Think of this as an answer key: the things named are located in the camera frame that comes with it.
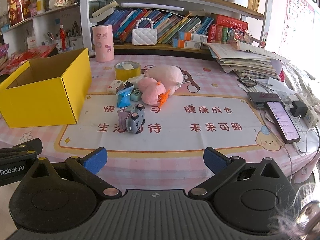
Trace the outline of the yellow tape roll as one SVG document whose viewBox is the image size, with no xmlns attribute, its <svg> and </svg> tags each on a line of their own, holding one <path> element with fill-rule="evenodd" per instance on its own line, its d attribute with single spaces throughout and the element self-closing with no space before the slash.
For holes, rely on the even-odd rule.
<svg viewBox="0 0 320 240">
<path fill-rule="evenodd" d="M 138 62 L 123 61 L 114 66 L 115 79 L 126 81 L 129 78 L 137 77 L 140 75 L 141 65 Z"/>
</svg>

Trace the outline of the small pink plush chick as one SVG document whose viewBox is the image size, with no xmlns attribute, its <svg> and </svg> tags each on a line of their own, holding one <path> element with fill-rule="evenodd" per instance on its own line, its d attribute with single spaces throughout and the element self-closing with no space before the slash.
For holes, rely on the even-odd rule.
<svg viewBox="0 0 320 240">
<path fill-rule="evenodd" d="M 151 77 L 144 77 L 138 81 L 138 89 L 141 91 L 141 100 L 150 106 L 157 105 L 161 108 L 169 97 L 170 90 L 166 90 L 161 81 Z"/>
</svg>

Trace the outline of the grey toy car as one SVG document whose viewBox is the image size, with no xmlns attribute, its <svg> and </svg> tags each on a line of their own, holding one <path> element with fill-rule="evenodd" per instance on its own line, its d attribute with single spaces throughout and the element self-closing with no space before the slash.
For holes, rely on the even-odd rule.
<svg viewBox="0 0 320 240">
<path fill-rule="evenodd" d="M 145 123 L 145 107 L 142 103 L 129 106 L 117 113 L 120 129 L 135 134 L 142 132 Z"/>
</svg>

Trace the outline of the pink cylindrical pen holder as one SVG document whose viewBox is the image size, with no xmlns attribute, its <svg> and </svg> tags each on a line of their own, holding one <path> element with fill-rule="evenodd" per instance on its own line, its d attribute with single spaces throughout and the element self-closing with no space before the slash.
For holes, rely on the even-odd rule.
<svg viewBox="0 0 320 240">
<path fill-rule="evenodd" d="M 92 34 L 96 61 L 112 61 L 114 59 L 112 25 L 97 25 L 92 28 Z"/>
</svg>

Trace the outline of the red hanging tassel doll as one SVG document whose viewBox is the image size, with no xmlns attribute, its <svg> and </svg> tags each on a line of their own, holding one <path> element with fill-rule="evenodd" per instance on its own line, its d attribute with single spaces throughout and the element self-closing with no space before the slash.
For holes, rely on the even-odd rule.
<svg viewBox="0 0 320 240">
<path fill-rule="evenodd" d="M 60 25 L 60 39 L 61 39 L 61 48 L 62 51 L 65 52 L 66 50 L 66 35 L 65 35 L 65 31 L 63 29 L 63 25 Z"/>
</svg>

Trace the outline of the orange blue white box upper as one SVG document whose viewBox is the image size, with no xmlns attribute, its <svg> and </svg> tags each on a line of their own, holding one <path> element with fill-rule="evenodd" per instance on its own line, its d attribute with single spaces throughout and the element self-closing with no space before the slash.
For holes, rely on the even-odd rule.
<svg viewBox="0 0 320 240">
<path fill-rule="evenodd" d="M 202 34 L 197 34 L 197 33 L 188 33 L 188 32 L 180 31 L 178 33 L 178 39 L 179 40 L 185 40 L 185 41 L 207 43 L 208 36 L 207 35 L 202 35 Z"/>
</svg>

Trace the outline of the small white card box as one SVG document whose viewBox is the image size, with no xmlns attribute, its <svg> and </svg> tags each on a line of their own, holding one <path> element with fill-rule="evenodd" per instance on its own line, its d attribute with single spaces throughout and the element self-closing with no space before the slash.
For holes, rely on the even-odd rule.
<svg viewBox="0 0 320 240">
<path fill-rule="evenodd" d="M 113 80 L 111 84 L 107 87 L 108 94 L 117 94 L 123 88 L 123 81 Z"/>
</svg>

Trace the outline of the large pink plush pig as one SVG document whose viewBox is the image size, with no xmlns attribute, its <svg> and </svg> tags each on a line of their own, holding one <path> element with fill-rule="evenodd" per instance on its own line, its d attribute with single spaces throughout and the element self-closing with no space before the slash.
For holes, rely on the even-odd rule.
<svg viewBox="0 0 320 240">
<path fill-rule="evenodd" d="M 173 95 L 184 80 L 181 70 L 176 66 L 154 66 L 146 69 L 144 75 L 161 81 L 166 91 L 169 91 L 169 95 Z"/>
</svg>

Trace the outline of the row of books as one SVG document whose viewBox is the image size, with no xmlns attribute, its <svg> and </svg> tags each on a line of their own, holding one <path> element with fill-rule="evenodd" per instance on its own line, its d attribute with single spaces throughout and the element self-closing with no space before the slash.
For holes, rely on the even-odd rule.
<svg viewBox="0 0 320 240">
<path fill-rule="evenodd" d="M 121 43 L 133 41 L 135 29 L 157 31 L 157 43 L 172 44 L 174 39 L 183 40 L 187 33 L 207 35 L 214 19 L 208 16 L 182 16 L 174 12 L 157 9 L 116 9 L 104 25 L 111 25 L 113 39 Z"/>
</svg>

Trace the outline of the white usb charger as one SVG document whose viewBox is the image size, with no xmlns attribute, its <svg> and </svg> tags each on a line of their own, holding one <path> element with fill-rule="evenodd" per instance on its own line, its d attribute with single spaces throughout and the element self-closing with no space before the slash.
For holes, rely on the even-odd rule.
<svg viewBox="0 0 320 240">
<path fill-rule="evenodd" d="M 144 74 L 140 74 L 139 76 L 135 76 L 135 77 L 131 77 L 131 78 L 127 79 L 126 82 L 133 84 L 134 89 L 137 89 L 139 81 L 144 77 L 145 77 Z"/>
</svg>

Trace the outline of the blue paper toy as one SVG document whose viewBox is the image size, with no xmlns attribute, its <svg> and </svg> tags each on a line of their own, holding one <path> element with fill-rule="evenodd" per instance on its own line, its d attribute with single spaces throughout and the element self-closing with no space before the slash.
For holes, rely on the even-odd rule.
<svg viewBox="0 0 320 240">
<path fill-rule="evenodd" d="M 117 107 L 123 108 L 131 105 L 131 93 L 134 85 L 130 81 L 124 83 L 124 87 L 117 93 Z"/>
</svg>

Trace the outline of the yellow cardboard box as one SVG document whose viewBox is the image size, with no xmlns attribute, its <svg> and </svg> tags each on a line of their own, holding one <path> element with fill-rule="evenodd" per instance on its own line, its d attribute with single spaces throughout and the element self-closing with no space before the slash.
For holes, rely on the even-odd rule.
<svg viewBox="0 0 320 240">
<path fill-rule="evenodd" d="M 76 124 L 91 86 L 86 48 L 25 62 L 1 83 L 10 128 Z"/>
</svg>

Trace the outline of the black power bank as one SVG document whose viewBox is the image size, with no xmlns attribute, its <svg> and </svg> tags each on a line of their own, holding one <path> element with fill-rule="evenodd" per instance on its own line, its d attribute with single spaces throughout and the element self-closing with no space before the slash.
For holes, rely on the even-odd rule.
<svg viewBox="0 0 320 240">
<path fill-rule="evenodd" d="M 247 96 L 255 109 L 265 109 L 267 102 L 283 103 L 276 93 L 248 92 Z"/>
</svg>

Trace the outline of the red festive gift bag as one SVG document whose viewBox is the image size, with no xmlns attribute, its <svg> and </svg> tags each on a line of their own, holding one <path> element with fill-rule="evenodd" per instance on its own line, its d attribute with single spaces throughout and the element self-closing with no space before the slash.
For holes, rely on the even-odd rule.
<svg viewBox="0 0 320 240">
<path fill-rule="evenodd" d="M 30 0 L 7 0 L 10 25 L 15 25 L 31 17 Z"/>
</svg>

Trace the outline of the red patterned paper pile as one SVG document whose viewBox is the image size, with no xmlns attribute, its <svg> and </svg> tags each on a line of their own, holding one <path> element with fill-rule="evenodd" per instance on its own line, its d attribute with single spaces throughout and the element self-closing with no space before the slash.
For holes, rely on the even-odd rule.
<svg viewBox="0 0 320 240">
<path fill-rule="evenodd" d="M 7 61 L 1 64 L 1 74 L 11 74 L 28 60 L 50 57 L 58 54 L 56 45 L 44 45 L 21 53 L 13 53 Z"/>
</svg>

